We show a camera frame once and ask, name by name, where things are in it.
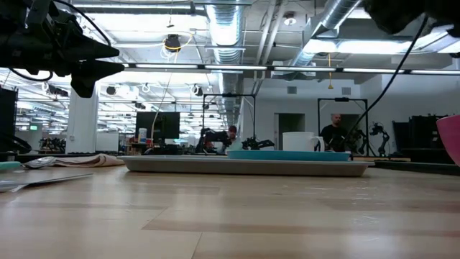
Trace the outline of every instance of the bald man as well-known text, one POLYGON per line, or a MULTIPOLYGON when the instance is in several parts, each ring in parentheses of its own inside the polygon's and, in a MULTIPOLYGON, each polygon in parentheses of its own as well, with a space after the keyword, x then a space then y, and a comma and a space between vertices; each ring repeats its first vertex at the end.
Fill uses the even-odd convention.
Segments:
POLYGON ((341 115, 331 115, 332 124, 326 126, 321 130, 320 136, 323 137, 326 144, 326 150, 333 150, 336 152, 345 151, 345 144, 342 142, 346 136, 346 129, 340 127, 341 115))

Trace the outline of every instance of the gray tray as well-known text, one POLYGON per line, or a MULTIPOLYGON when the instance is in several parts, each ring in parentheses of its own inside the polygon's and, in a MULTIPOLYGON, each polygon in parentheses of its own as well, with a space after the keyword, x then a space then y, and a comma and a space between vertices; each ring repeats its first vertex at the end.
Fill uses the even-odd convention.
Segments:
POLYGON ((235 160, 223 156, 143 155, 123 156, 129 170, 158 173, 222 173, 276 176, 359 177, 372 162, 319 162, 235 160))

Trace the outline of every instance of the pink object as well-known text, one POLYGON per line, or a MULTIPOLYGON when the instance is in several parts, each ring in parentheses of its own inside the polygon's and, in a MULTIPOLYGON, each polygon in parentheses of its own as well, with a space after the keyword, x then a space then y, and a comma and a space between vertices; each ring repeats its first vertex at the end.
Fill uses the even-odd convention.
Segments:
POLYGON ((460 166, 460 115, 440 119, 436 124, 447 153, 460 166))

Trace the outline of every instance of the black shirt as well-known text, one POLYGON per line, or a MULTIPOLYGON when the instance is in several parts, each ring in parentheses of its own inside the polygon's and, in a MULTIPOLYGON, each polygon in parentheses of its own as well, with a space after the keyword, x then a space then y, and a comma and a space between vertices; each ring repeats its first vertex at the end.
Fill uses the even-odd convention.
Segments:
POLYGON ((345 151, 344 140, 346 136, 346 129, 341 127, 334 127, 332 125, 326 126, 321 130, 320 136, 323 137, 326 146, 336 152, 345 151))

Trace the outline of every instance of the desk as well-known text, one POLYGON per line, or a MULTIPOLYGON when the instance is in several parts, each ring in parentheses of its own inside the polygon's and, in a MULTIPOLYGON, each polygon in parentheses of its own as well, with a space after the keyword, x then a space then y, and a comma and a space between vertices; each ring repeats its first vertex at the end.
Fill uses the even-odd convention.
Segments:
POLYGON ((12 258, 460 258, 460 178, 93 176, 0 194, 12 258))

